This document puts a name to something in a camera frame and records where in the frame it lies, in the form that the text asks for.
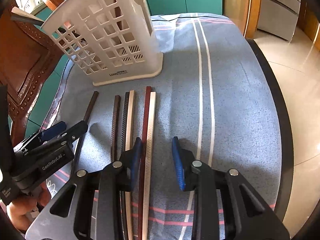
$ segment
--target red stick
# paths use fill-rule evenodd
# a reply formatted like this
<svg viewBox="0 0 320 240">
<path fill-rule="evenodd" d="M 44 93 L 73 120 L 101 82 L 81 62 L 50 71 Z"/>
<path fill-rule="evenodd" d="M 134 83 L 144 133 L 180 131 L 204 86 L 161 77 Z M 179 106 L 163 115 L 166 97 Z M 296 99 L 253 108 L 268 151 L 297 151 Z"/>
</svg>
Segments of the red stick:
<svg viewBox="0 0 320 240">
<path fill-rule="evenodd" d="M 144 113 L 142 125 L 142 153 L 139 175 L 139 203 L 138 203 L 138 240 L 142 240 L 142 214 L 143 214 L 143 191 L 144 191 L 144 173 L 146 167 L 146 143 L 148 132 L 148 118 L 150 105 L 151 87 L 146 87 L 146 97 L 144 100 Z"/>
</svg>

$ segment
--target white stripe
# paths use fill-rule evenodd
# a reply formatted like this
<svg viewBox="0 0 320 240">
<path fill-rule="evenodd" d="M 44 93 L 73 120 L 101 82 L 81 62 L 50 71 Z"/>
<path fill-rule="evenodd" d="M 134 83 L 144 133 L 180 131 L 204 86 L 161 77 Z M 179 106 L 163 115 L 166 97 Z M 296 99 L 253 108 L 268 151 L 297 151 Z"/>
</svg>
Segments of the white stripe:
<svg viewBox="0 0 320 240">
<path fill-rule="evenodd" d="M 202 32 L 202 36 L 204 38 L 204 44 L 205 44 L 205 48 L 207 50 L 207 56 L 208 56 L 209 87 L 210 87 L 210 108 L 211 108 L 211 141 L 210 141 L 210 151 L 209 151 L 208 165 L 211 167 L 211 165 L 212 165 L 212 156 L 213 156 L 213 146 L 214 146 L 214 134 L 215 134 L 215 118 L 214 118 L 214 104 L 213 104 L 211 59 L 210 59 L 209 46 L 208 46 L 208 43 L 207 43 L 207 39 L 206 39 L 206 37 L 204 35 L 202 24 L 201 24 L 199 19 L 198 19 L 198 22 L 200 24 L 200 29 L 201 29 L 201 32 Z"/>
<path fill-rule="evenodd" d="M 193 29 L 195 30 L 196 42 L 198 47 L 198 55 L 199 55 L 199 129 L 198 129 L 198 145 L 197 145 L 197 155 L 196 159 L 200 160 L 201 153 L 201 141 L 202 141 L 202 126 L 203 126 L 203 92 L 202 92 L 202 58 L 201 58 L 201 49 L 198 38 L 198 33 L 196 30 L 196 24 L 194 20 L 192 20 Z M 189 201 L 187 210 L 191 210 L 192 200 L 193 200 L 194 191 L 190 191 Z M 184 222 L 188 222 L 189 215 L 185 216 Z M 187 227 L 182 227 L 179 240 L 183 240 L 184 233 Z"/>
</svg>

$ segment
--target pink stripe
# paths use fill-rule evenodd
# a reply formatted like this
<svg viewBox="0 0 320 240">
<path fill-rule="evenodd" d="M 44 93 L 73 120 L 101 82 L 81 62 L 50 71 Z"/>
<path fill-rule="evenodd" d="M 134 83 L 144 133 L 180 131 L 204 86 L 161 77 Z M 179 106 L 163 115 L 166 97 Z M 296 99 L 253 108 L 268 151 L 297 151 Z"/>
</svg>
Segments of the pink stripe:
<svg viewBox="0 0 320 240">
<path fill-rule="evenodd" d="M 211 22 L 211 23 L 226 23 L 226 24 L 234 24 L 232 21 L 230 20 L 199 20 L 200 22 Z M 186 25 L 186 24 L 189 24 L 189 23 L 192 23 L 192 20 L 189 20 L 189 21 L 185 21 L 185 22 L 182 22 L 182 23 L 172 23 L 171 25 L 170 24 L 167 24 L 167 25 L 154 25 L 153 27 L 170 27 L 172 25 Z"/>
<path fill-rule="evenodd" d="M 178 28 L 155 29 L 155 30 L 156 30 L 156 31 L 158 31 L 158 30 L 160 30 L 160 31 L 164 31 L 164 30 L 176 30 L 176 29 L 178 29 Z"/>
<path fill-rule="evenodd" d="M 135 202 L 131 203 L 132 206 L 134 207 L 138 207 L 138 204 Z M 162 209 L 162 208 L 156 208 L 156 207 L 149 207 L 150 210 L 154 210 L 156 212 L 159 213 L 163 213 L 163 214 L 187 214 L 187 215 L 191 215 L 194 213 L 193 210 L 177 210 L 177 209 Z"/>
<path fill-rule="evenodd" d="M 59 177 L 57 174 L 54 173 L 53 175 L 60 179 L 62 182 L 67 183 L 63 178 Z"/>
<path fill-rule="evenodd" d="M 68 173 L 65 173 L 62 169 L 59 170 L 63 175 L 65 175 L 66 177 L 70 177 Z"/>
<path fill-rule="evenodd" d="M 133 217 L 138 217 L 138 214 L 132 213 Z M 183 226 L 183 227 L 191 227 L 193 225 L 193 222 L 176 222 L 176 221 L 163 221 L 161 219 L 157 218 L 148 218 L 149 221 L 153 221 L 162 225 L 167 225 L 167 226 Z"/>
<path fill-rule="evenodd" d="M 191 23 L 192 21 L 198 21 L 198 20 L 188 20 L 188 21 L 185 21 L 185 22 L 181 22 L 181 23 L 174 23 L 172 22 L 171 24 L 186 24 L 186 23 Z M 217 22 L 217 23 L 233 23 L 233 21 L 230 21 L 230 20 L 227 20 L 227 19 L 219 19 L 219 20 L 214 20 L 214 19 L 199 19 L 200 22 L 204 22 L 204 21 L 210 21 L 210 22 Z M 170 26 L 170 24 L 167 24 L 167 25 L 154 25 L 153 27 L 161 27 L 161 26 Z"/>
</svg>

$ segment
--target metal screw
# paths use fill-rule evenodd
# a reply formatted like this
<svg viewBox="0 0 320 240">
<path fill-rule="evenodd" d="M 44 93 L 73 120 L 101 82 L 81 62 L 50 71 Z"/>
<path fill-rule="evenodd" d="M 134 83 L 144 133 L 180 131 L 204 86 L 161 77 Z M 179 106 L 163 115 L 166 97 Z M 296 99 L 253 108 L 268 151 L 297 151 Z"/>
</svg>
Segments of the metal screw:
<svg viewBox="0 0 320 240">
<path fill-rule="evenodd" d="M 230 173 L 231 176 L 238 176 L 239 171 L 237 171 L 236 169 L 231 169 L 231 170 L 229 171 L 229 173 Z"/>
<path fill-rule="evenodd" d="M 77 176 L 78 177 L 83 177 L 84 175 L 86 175 L 87 174 L 87 172 L 85 171 L 85 170 L 79 170 L 78 172 L 77 172 Z"/>
<path fill-rule="evenodd" d="M 114 163 L 112 164 L 112 166 L 113 166 L 114 168 L 120 168 L 120 167 L 122 166 L 122 162 L 116 161 L 116 162 L 114 162 Z"/>
<path fill-rule="evenodd" d="M 198 160 L 195 160 L 195 161 L 192 162 L 192 165 L 193 165 L 194 167 L 201 167 L 202 162 L 201 162 L 201 161 L 198 161 Z"/>
</svg>

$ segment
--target basket logo text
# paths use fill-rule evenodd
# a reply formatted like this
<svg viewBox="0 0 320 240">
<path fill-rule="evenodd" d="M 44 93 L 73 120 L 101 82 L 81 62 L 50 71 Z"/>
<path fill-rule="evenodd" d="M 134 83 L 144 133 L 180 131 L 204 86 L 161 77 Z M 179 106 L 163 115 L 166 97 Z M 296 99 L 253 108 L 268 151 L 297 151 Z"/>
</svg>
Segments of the basket logo text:
<svg viewBox="0 0 320 240">
<path fill-rule="evenodd" d="M 122 75 L 122 74 L 127 74 L 127 71 L 126 70 L 123 70 L 123 71 L 118 71 L 116 73 L 111 73 L 109 74 L 110 76 L 115 76 L 115 75 Z"/>
</svg>

